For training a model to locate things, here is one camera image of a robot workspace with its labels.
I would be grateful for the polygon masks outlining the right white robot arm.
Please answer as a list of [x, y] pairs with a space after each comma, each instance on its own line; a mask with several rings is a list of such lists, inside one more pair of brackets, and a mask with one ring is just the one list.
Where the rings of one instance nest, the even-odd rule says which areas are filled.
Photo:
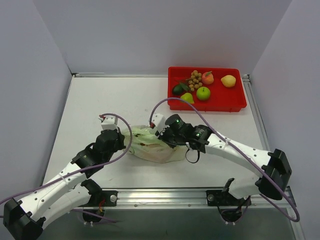
[[207, 125], [192, 126], [178, 114], [165, 118], [157, 113], [151, 118], [156, 136], [169, 147], [184, 146], [198, 154], [215, 155], [231, 161], [251, 173], [243, 178], [232, 177], [222, 191], [222, 200], [232, 205], [239, 199], [263, 195], [280, 201], [292, 175], [286, 154], [260, 150], [234, 141]]

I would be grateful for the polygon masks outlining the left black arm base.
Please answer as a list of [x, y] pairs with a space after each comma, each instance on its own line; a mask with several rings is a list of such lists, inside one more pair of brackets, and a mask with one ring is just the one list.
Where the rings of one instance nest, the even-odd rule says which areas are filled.
[[92, 179], [83, 181], [80, 186], [88, 190], [90, 196], [88, 202], [83, 206], [93, 207], [93, 209], [85, 209], [85, 212], [104, 217], [104, 207], [115, 207], [117, 205], [118, 192], [116, 190], [102, 190]]

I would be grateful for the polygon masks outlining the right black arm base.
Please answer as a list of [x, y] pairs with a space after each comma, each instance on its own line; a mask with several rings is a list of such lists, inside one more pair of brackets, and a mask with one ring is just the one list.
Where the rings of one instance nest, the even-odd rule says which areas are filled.
[[217, 207], [220, 217], [226, 225], [235, 226], [247, 212], [251, 205], [251, 198], [237, 199], [229, 193], [230, 185], [234, 181], [230, 178], [222, 189], [206, 190], [206, 201], [209, 207]]

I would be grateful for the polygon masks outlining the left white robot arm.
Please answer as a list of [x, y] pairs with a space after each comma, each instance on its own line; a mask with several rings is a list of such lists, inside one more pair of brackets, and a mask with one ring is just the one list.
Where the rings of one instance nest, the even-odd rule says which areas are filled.
[[16, 240], [36, 240], [54, 220], [83, 205], [95, 206], [105, 200], [101, 187], [91, 176], [101, 170], [125, 137], [120, 129], [102, 130], [95, 142], [80, 151], [46, 187], [4, 205], [3, 225]]

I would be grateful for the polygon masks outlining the pale green plastic bag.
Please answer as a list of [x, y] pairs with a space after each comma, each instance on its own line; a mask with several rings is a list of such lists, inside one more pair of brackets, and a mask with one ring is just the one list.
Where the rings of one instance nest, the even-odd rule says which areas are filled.
[[127, 146], [132, 141], [128, 153], [142, 160], [158, 164], [182, 161], [185, 159], [187, 147], [175, 146], [169, 147], [166, 143], [159, 140], [156, 131], [146, 125], [135, 125], [130, 131], [124, 130], [124, 145]]

